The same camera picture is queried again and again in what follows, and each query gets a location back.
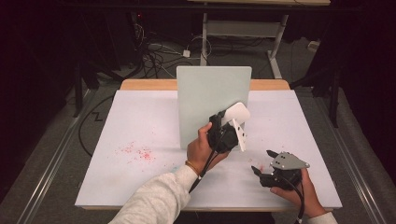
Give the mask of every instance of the wire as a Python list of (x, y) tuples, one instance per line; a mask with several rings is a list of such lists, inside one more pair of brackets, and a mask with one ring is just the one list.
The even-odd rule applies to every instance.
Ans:
[(178, 39), (178, 38), (175, 38), (174, 36), (166, 35), (166, 34), (159, 33), (159, 32), (155, 32), (154, 34), (157, 36), (160, 36), (162, 39), (164, 39), (166, 41), (171, 41), (172, 43), (175, 43), (175, 44), (181, 46), (182, 48), (186, 47), (186, 44), (184, 44), (184, 43), (186, 43), (186, 42), (188, 43), (190, 41), (190, 40)]
[(207, 65), (209, 65), (210, 66), (210, 63), (209, 63), (209, 61), (207, 60), (207, 58), (204, 56), (204, 54), (201, 52), (201, 55), (202, 55), (202, 57), (205, 59), (205, 61), (206, 61), (206, 63), (207, 63)]
[(154, 68), (154, 72), (155, 72), (155, 77), (158, 78), (158, 71), (157, 71), (157, 64), (156, 64), (156, 60), (157, 60), (157, 59), (154, 58), (151, 54), (149, 54), (148, 56), (149, 56), (149, 58), (150, 58), (151, 61), (152, 61), (153, 68)]
[[(221, 38), (218, 36), (214, 36), (211, 35), (209, 36), (211, 38), (214, 38), (213, 40), (210, 40), (212, 43), (212, 48), (215, 49), (216, 47), (229, 47), (228, 51), (222, 54), (218, 54), (218, 53), (214, 53), (214, 50), (212, 51), (212, 54), (216, 55), (216, 56), (226, 56), (228, 54), (231, 54), (235, 49), (244, 49), (244, 48), (248, 48), (248, 47), (257, 47), (259, 46), (262, 41), (264, 41), (266, 38), (265, 37), (257, 37), (254, 38), (253, 41), (251, 41), (251, 39), (231, 39), (228, 36), (226, 36), (225, 38)], [(214, 44), (215, 40), (219, 40), (219, 41), (226, 41), (228, 43), (229, 46), (227, 45), (217, 45)], [(246, 43), (246, 44), (242, 44), (241, 42), (246, 42), (246, 41), (250, 41), (250, 43)]]
[(196, 40), (196, 39), (198, 39), (198, 38), (201, 38), (201, 39), (205, 40), (205, 41), (209, 44), (209, 53), (206, 55), (206, 57), (209, 56), (210, 53), (212, 52), (212, 45), (210, 44), (209, 40), (207, 40), (206, 38), (203, 38), (202, 36), (198, 35), (198, 36), (196, 36), (195, 38), (193, 38), (193, 39), (191, 40), (190, 44), (192, 43), (192, 41), (194, 41), (194, 40)]
[(97, 104), (96, 106), (93, 107), (93, 109), (90, 110), (90, 112), (87, 113), (87, 115), (85, 115), (84, 119), (82, 120), (82, 122), (79, 124), (78, 127), (78, 141), (82, 146), (82, 149), (84, 149), (84, 151), (87, 153), (87, 155), (89, 155), (90, 157), (92, 157), (92, 153), (90, 151), (88, 151), (88, 149), (85, 147), (84, 143), (82, 142), (82, 138), (81, 138), (81, 128), (82, 125), (84, 124), (85, 120), (87, 119), (87, 117), (93, 112), (93, 110), (95, 110), (99, 105), (101, 105), (102, 103), (104, 103), (106, 100), (114, 98), (115, 95), (111, 95), (111, 96), (107, 96), (107, 98), (103, 99), (101, 102), (99, 102), (99, 104)]
[(137, 75), (140, 71), (142, 71), (143, 68), (143, 62), (140, 61), (139, 64), (136, 66), (136, 68), (134, 69), (134, 71), (130, 72), (128, 75), (126, 75), (124, 78), (129, 78), (129, 77), (134, 77), (135, 75)]
[(140, 38), (140, 44), (137, 46), (139, 48), (140, 46), (142, 46), (143, 39), (145, 38), (145, 29), (143, 29), (143, 27), (137, 23), (135, 23), (134, 25), (140, 28), (139, 34), (137, 35), (137, 39), (139, 39), (140, 34), (142, 35), (142, 37)]
[(305, 6), (305, 4), (303, 4), (301, 2), (297, 2), (296, 0), (294, 0), (294, 2), (297, 3), (298, 5)]
[(305, 210), (305, 204), (304, 204), (304, 187), (303, 187), (303, 183), (301, 183), (301, 187), (302, 187), (302, 192), (303, 194), (293, 185), (289, 182), (288, 179), (286, 179), (285, 177), (283, 177), (282, 175), (278, 175), (278, 178), (281, 178), (283, 181), (285, 181), (286, 183), (288, 183), (288, 185), (290, 185), (294, 191), (296, 191), (296, 193), (298, 194), (298, 196), (300, 197), (300, 201), (301, 201), (301, 206), (300, 206), (300, 212), (297, 216), (296, 221), (294, 222), (294, 224), (300, 224), (301, 220), (303, 218), (304, 215), (304, 210)]
[(166, 70), (164, 67), (161, 66), (161, 68), (162, 68), (163, 71), (165, 71), (169, 76), (171, 76), (172, 78), (176, 78), (176, 77), (173, 76), (170, 72), (168, 72), (168, 70)]
[(221, 140), (222, 140), (222, 138), (224, 137), (224, 135), (225, 135), (225, 132), (221, 134), (221, 137), (219, 138), (219, 141), (216, 143), (215, 148), (212, 148), (212, 152), (210, 153), (210, 156), (209, 156), (209, 157), (207, 158), (207, 160), (206, 160), (206, 164), (205, 164), (205, 166), (204, 166), (204, 169), (202, 170), (202, 172), (198, 175), (198, 178), (197, 178), (197, 179), (194, 181), (194, 183), (192, 184), (189, 193), (191, 193), (191, 192), (195, 189), (195, 187), (197, 187), (197, 185), (199, 184), (199, 182), (201, 182), (201, 179), (202, 179), (202, 178), (204, 177), (204, 175), (206, 174), (207, 169), (208, 169), (209, 166), (210, 166), (210, 163), (212, 163), (212, 161), (219, 155), (219, 153), (217, 152), (217, 149), (218, 149), (219, 143), (221, 142)]
[[(190, 62), (178, 62), (178, 63), (187, 63), (187, 64), (189, 64), (189, 65), (192, 65), (192, 63), (190, 63)], [(172, 67), (172, 66), (174, 66), (174, 65), (176, 65), (176, 64), (178, 64), (178, 63), (172, 63), (171, 65), (169, 65), (169, 66), (167, 66), (167, 67), (165, 67), (165, 68)]]
[(161, 51), (161, 53), (173, 53), (173, 54), (182, 55), (181, 53), (177, 52), (175, 49), (172, 49), (172, 48), (170, 48), (170, 47), (167, 47), (167, 46), (165, 46), (165, 45), (163, 45), (163, 44), (161, 44), (161, 45), (160, 45), (160, 44), (148, 44), (148, 46), (150, 46), (150, 45), (161, 46), (159, 49), (154, 50), (154, 51), (159, 51), (159, 50), (162, 49), (162, 48), (166, 48), (166, 49), (171, 49), (172, 51), (171, 51), (171, 52), (169, 52), (169, 51)]
[(272, 61), (273, 59), (274, 59), (274, 58), (270, 59), (270, 61), (269, 61), (262, 69), (260, 69), (260, 71), (259, 71), (259, 77), (261, 77), (260, 73), (261, 73), (266, 67), (268, 67), (269, 64), (271, 64), (271, 61)]

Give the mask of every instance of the right hand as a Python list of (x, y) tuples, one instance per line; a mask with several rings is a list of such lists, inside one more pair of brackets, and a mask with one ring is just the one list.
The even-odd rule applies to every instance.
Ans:
[[(315, 191), (314, 184), (309, 178), (308, 171), (304, 168), (301, 170), (301, 174), (303, 179), (301, 184), (298, 186), (298, 189), (301, 193), (303, 193), (301, 185), (304, 186), (304, 206), (305, 206), (304, 213), (308, 217), (318, 217), (323, 214), (326, 214), (327, 213), (326, 210), (324, 210), (323, 206), (320, 204), (318, 200), (318, 196)], [(272, 187), (271, 192), (290, 201), (297, 207), (301, 206), (300, 197), (294, 190), (284, 190), (281, 188)]]
[[(209, 122), (206, 126), (198, 130), (198, 138), (193, 140), (187, 146), (187, 160), (197, 169), (199, 174), (204, 170), (207, 158), (209, 158), (212, 148), (209, 146), (207, 141), (207, 132), (212, 127), (212, 123)], [(209, 165), (207, 170), (212, 169), (217, 163), (224, 160), (230, 151), (219, 154)]]

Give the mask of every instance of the white sweater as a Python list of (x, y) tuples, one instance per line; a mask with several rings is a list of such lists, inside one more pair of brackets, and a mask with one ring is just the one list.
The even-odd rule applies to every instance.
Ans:
[[(197, 174), (187, 165), (181, 166), (174, 174), (153, 177), (134, 193), (110, 224), (172, 224), (189, 202), (189, 190), (196, 178)], [(310, 218), (308, 223), (337, 222), (332, 213), (327, 213)]]

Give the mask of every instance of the white table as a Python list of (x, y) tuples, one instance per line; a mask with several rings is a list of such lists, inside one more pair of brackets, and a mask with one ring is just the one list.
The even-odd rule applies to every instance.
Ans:
[[(341, 207), (294, 91), (250, 91), (247, 107), (251, 113), (245, 126), (247, 151), (233, 151), (208, 172), (185, 210), (292, 209), (289, 202), (263, 188), (251, 171), (254, 165), (265, 173), (272, 172), (267, 149), (288, 151), (309, 162), (320, 202), (328, 209)], [(178, 137), (176, 91), (118, 91), (76, 206), (121, 208), (144, 182), (174, 172), (184, 163), (186, 151), (179, 148)]]

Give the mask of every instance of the desk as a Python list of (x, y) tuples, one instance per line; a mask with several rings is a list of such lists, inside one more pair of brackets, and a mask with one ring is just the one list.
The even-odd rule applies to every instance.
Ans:
[[(126, 80), (114, 98), (105, 127), (76, 200), (85, 209), (120, 209), (155, 175), (174, 172), (186, 152), (179, 148), (177, 92), (150, 91), (176, 86), (175, 80)], [(284, 211), (289, 202), (260, 185), (250, 165), (271, 173), (265, 150), (288, 151), (310, 163), (310, 176), (326, 208), (341, 202), (294, 91), (283, 80), (252, 80), (246, 123), (247, 151), (233, 151), (191, 194), (185, 211)]]
[[(208, 3), (238, 3), (257, 5), (284, 5), (284, 6), (328, 6), (330, 0), (190, 0), (193, 2)], [(202, 53), (201, 65), (207, 63), (206, 42), (208, 35), (233, 35), (233, 36), (255, 36), (274, 37), (275, 42), (272, 50), (267, 51), (267, 56), (274, 78), (282, 78), (276, 62), (276, 53), (279, 48), (282, 35), (286, 28), (289, 15), (283, 15), (281, 22), (252, 22), (252, 21), (210, 21), (207, 13), (204, 13), (202, 31)]]
[[(273, 0), (263, 0), (266, 1), (267, 3), (270, 3)], [(345, 16), (345, 15), (358, 15), (359, 13), (363, 12), (363, 7), (361, 7), (359, 4), (357, 6), (352, 6), (352, 7), (347, 7), (343, 6), (341, 2), (334, 2), (333, 4), (329, 5), (328, 7), (319, 7), (318, 5), (312, 5), (312, 2), (315, 2), (317, 0), (302, 0), (302, 1), (297, 1), (297, 6), (291, 7), (293, 5), (293, 2), (296, 3), (294, 0), (279, 0), (280, 3), (290, 3), (289, 5), (280, 5), (280, 4), (256, 4), (255, 0), (248, 0), (246, 2), (249, 2), (250, 4), (210, 4), (210, 5), (204, 5), (204, 4), (194, 4), (192, 1), (186, 1), (182, 4), (159, 4), (159, 3), (94, 3), (94, 4), (85, 4), (85, 3), (70, 3), (70, 2), (65, 2), (65, 1), (58, 1), (58, 5), (64, 9), (68, 10), (77, 10), (81, 12), (91, 12), (91, 11), (111, 11), (111, 10), (117, 10), (119, 12), (130, 12), (132, 11), (170, 11), (172, 13), (178, 13), (178, 12), (194, 12), (194, 13), (219, 13), (219, 12), (232, 12), (232, 13), (237, 13), (237, 12), (262, 12), (262, 13), (270, 13), (270, 14), (282, 14), (282, 15), (304, 15), (306, 13), (312, 13), (312, 14), (321, 14), (321, 15), (331, 15), (331, 16)], [(197, 2), (208, 2), (205, 0), (197, 0)], [(332, 26), (332, 31), (331, 32), (325, 32), (323, 34), (323, 37), (321, 38), (321, 48), (323, 48), (323, 45), (326, 45), (326, 42), (331, 40), (329, 39), (329, 35), (331, 33), (334, 33), (336, 29)], [(349, 43), (348, 41), (345, 41), (344, 37), (342, 38), (344, 43)], [(329, 60), (332, 59), (337, 59), (337, 58), (342, 58), (345, 53), (344, 52), (344, 46), (338, 46), (334, 48), (333, 46), (330, 47), (332, 52), (334, 52), (333, 56), (332, 54), (326, 54), (326, 55), (331, 55), (331, 56), (325, 56), (326, 60), (322, 60), (320, 63), (326, 63)], [(318, 63), (317, 60), (315, 60), (317, 56), (314, 58), (313, 63)], [(319, 89), (319, 93), (314, 93), (315, 96), (324, 96), (325, 93), (328, 91), (329, 87), (332, 87), (332, 90), (338, 89), (338, 83), (335, 81), (335, 78), (325, 78), (324, 80), (320, 81), (318, 83), (318, 79), (321, 77), (326, 77), (327, 74), (323, 74), (323, 67), (328, 66), (330, 67), (331, 70), (337, 70), (341, 66), (340, 62), (335, 62), (333, 65), (329, 66), (326, 64), (320, 64), (319, 67), (315, 66), (310, 66), (310, 69), (308, 70), (308, 75), (306, 78), (303, 78), (301, 80), (297, 80), (293, 83), (291, 83), (291, 88), (294, 89), (295, 87), (304, 85), (309, 83), (311, 86), (314, 86), (314, 89)], [(108, 69), (105, 69), (103, 72), (107, 74), (110, 77), (114, 77), (115, 79), (120, 78), (117, 74), (109, 71)], [(332, 95), (332, 106), (330, 108), (330, 117), (332, 118), (333, 123), (336, 123), (336, 103), (337, 103), (337, 95), (336, 94)], [(78, 99), (79, 104), (81, 105), (82, 99)]]

